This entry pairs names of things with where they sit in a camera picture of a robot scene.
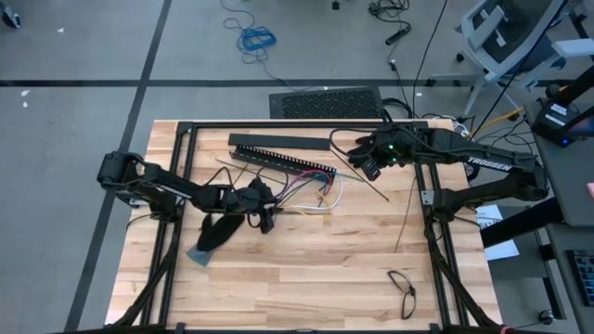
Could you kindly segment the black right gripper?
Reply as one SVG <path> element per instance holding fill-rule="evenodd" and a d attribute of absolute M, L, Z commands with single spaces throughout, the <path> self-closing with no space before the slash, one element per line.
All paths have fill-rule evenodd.
<path fill-rule="evenodd" d="M 355 141 L 357 149 L 366 150 L 358 150 L 353 154 L 355 160 L 364 161 L 371 158 L 374 153 L 377 166 L 361 168 L 369 181 L 375 181 L 381 175 L 382 168 L 395 165 L 403 167 L 410 163 L 410 151 L 413 148 L 413 141 L 404 131 L 376 131 L 371 136 L 375 137 L 375 142 L 372 138 L 357 138 Z"/>

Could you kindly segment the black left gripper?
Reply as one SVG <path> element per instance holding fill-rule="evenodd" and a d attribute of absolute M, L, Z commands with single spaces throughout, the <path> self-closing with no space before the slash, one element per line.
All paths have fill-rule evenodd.
<path fill-rule="evenodd" d="M 274 214 L 278 198 L 261 178 L 254 178 L 243 188 L 235 192 L 238 199 L 238 212 L 246 215 L 248 225 L 259 228 L 262 234 L 268 234 L 275 226 Z"/>

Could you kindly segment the black zip tie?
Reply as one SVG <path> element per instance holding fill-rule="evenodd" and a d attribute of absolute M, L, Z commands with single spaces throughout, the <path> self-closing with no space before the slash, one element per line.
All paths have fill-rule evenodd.
<path fill-rule="evenodd" d="M 239 174 L 235 177 L 232 186 L 235 188 L 237 182 L 240 180 L 240 178 L 245 174 L 246 171 L 248 171 L 248 167 L 249 167 L 249 163 L 245 163 L 244 166 L 241 168 Z"/>
<path fill-rule="evenodd" d="M 364 178 L 359 172 L 357 172 L 355 170 L 355 168 L 350 165 L 345 159 L 343 159 L 337 152 L 335 152 L 334 150 L 330 150 L 330 152 L 338 159 L 340 160 L 349 170 L 351 170 L 356 176 L 359 177 L 359 179 L 361 181 L 363 181 L 364 183 L 367 184 L 367 186 L 369 186 L 372 190 L 374 190 L 377 194 L 379 194 L 382 198 L 384 198 L 386 201 L 390 201 L 389 198 L 384 195 L 383 193 L 381 193 L 375 186 L 373 186 L 366 178 Z"/>
<path fill-rule="evenodd" d="M 217 162 L 220 162 L 220 163 L 224 164 L 227 167 L 233 167 L 233 168 L 236 168 L 236 169 L 244 170 L 245 172 L 248 172 L 248 173 L 257 175 L 257 176 L 259 176 L 259 177 L 261 177 L 263 179 L 267 179 L 269 181 L 273 181 L 273 182 L 276 182 L 276 183 L 279 183 L 279 184 L 284 184 L 284 181 L 280 181 L 280 180 L 277 180 L 275 178 L 272 178 L 272 177 L 269 177 L 269 176 L 265 176 L 263 174 L 258 174 L 255 170 L 252 170 L 252 169 L 249 168 L 249 164 L 236 165 L 236 164 L 233 164 L 233 163 L 230 163 L 230 162 L 227 162 L 227 161 L 221 161 L 221 160 L 219 160 L 217 158 L 214 158 L 214 160 L 217 161 Z"/>

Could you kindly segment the black slotted cable duct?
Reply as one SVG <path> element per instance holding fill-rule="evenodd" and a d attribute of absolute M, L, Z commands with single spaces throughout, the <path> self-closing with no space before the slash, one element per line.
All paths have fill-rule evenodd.
<path fill-rule="evenodd" d="M 334 167 L 324 165 L 317 162 L 305 161 L 302 159 L 287 156 L 274 151 L 250 147 L 250 146 L 236 146 L 233 151 L 229 152 L 229 156 L 238 161 L 248 162 L 267 167 L 279 172 L 298 175 L 306 171 L 321 171 L 326 173 L 330 180 L 334 180 L 334 175 L 337 170 Z"/>

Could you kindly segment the brown zip tie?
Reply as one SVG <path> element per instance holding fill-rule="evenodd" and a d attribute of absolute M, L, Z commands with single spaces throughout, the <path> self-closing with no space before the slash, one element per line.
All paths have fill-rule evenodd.
<path fill-rule="evenodd" d="M 407 224 L 407 218 L 408 218 L 408 215 L 409 215 L 409 210 L 410 210 L 410 205 L 411 205 L 410 203 L 411 203 L 411 200 L 412 200 L 412 196 L 413 196 L 413 192 L 414 192 L 414 187 L 415 187 L 416 183 L 417 183 L 417 176 L 415 176 L 412 179 L 411 184 L 410 184 L 410 188 L 409 188 L 409 191 L 408 191 L 408 197 L 407 197 L 407 207 L 406 207 L 405 217 L 404 217 L 404 220 L 403 220 L 402 225 L 400 227 L 400 231 L 398 233 L 397 240 L 396 240 L 396 242 L 394 244 L 394 252 L 398 252 L 400 241 L 402 239 L 402 236 L 403 236 L 403 233 L 404 233 L 404 229 L 405 229 L 406 224 Z"/>

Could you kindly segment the black power strip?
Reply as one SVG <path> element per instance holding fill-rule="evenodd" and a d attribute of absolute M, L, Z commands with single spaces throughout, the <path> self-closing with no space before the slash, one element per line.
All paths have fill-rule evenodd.
<path fill-rule="evenodd" d="M 386 45 L 393 45 L 399 39 L 401 39 L 402 37 L 406 36 L 410 31 L 411 31 L 411 27 L 410 26 L 405 26 L 404 28 L 399 29 L 396 33 L 394 33 L 393 35 L 391 35 L 390 37 L 388 37 L 384 41 L 384 43 Z"/>

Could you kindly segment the black eyeglasses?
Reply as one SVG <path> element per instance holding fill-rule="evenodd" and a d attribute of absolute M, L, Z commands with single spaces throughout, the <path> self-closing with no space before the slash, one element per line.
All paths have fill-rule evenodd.
<path fill-rule="evenodd" d="M 417 309 L 417 291 L 411 280 L 403 273 L 397 270 L 389 270 L 387 276 L 403 294 L 400 315 L 403 320 L 408 320 Z"/>

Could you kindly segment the white paper sheet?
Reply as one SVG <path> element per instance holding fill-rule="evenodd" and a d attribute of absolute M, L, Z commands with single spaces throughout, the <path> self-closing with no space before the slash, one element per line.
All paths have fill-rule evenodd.
<path fill-rule="evenodd" d="M 497 205 L 486 205 L 476 209 L 476 221 L 481 230 L 502 220 L 503 217 Z M 484 253 L 488 262 L 515 257 L 520 254 L 515 242 L 512 240 L 501 242 L 495 246 L 484 247 Z"/>

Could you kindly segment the black device with blue light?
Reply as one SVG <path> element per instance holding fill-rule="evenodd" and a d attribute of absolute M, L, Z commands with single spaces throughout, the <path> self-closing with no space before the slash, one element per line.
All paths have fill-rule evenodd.
<path fill-rule="evenodd" d="M 549 102 L 538 112 L 532 131 L 561 148 L 594 137 L 594 106 L 586 111 Z"/>

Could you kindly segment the grey office chair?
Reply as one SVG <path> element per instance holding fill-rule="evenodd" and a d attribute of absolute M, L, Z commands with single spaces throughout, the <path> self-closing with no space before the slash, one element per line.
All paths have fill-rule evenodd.
<path fill-rule="evenodd" d="M 470 60 L 473 73 L 434 74 L 440 81 L 468 83 L 471 95 L 462 116 L 467 118 L 481 91 L 505 85 L 531 89 L 549 70 L 562 69 L 571 58 L 594 59 L 594 39 L 551 41 L 548 30 L 570 17 L 583 0 L 480 0 L 455 26 L 463 39 L 456 62 Z"/>

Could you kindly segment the grey side desk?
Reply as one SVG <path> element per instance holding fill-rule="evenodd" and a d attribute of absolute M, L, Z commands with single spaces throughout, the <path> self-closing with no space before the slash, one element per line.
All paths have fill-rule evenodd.
<path fill-rule="evenodd" d="M 569 259 L 570 251 L 594 251 L 594 137 L 561 147 L 533 134 L 554 196 L 482 231 L 486 247 L 545 228 L 553 259 L 581 334 L 594 334 L 594 306 L 584 305 Z"/>

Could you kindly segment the black stand pole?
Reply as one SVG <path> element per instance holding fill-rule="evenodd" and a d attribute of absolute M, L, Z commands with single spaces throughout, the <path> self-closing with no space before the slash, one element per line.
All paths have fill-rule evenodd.
<path fill-rule="evenodd" d="M 570 105 L 577 98 L 594 86 L 594 65 L 584 71 L 575 80 L 563 87 L 552 85 L 547 88 L 546 96 L 558 105 Z"/>

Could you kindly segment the black keyboard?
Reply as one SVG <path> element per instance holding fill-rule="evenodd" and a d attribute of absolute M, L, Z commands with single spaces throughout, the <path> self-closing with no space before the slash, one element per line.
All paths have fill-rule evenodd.
<path fill-rule="evenodd" d="M 586 307 L 594 307 L 594 250 L 568 250 L 575 284 Z"/>

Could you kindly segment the black caster wheel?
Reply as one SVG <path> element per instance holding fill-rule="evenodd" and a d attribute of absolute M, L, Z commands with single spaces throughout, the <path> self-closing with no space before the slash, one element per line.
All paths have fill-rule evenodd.
<path fill-rule="evenodd" d="M 21 26 L 19 14 L 3 4 L 0 4 L 0 19 L 12 29 L 18 29 Z"/>

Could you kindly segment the black flat duct cover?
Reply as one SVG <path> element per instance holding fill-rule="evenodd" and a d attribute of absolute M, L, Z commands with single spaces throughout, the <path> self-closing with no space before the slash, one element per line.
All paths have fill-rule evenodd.
<path fill-rule="evenodd" d="M 299 136 L 230 134 L 228 144 L 263 148 L 330 150 L 330 142 L 327 138 Z"/>

